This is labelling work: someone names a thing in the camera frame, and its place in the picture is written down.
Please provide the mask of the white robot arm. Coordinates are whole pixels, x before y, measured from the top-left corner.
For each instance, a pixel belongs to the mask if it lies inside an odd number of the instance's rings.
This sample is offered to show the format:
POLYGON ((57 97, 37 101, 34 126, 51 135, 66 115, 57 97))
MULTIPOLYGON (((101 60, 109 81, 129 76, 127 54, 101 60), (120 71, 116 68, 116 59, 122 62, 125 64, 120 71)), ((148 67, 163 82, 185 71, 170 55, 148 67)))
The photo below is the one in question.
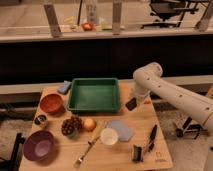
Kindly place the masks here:
POLYGON ((162 73, 156 62, 136 69, 133 96, 142 102, 153 92, 205 127, 211 139, 203 171, 213 171, 213 100, 163 80, 162 73))

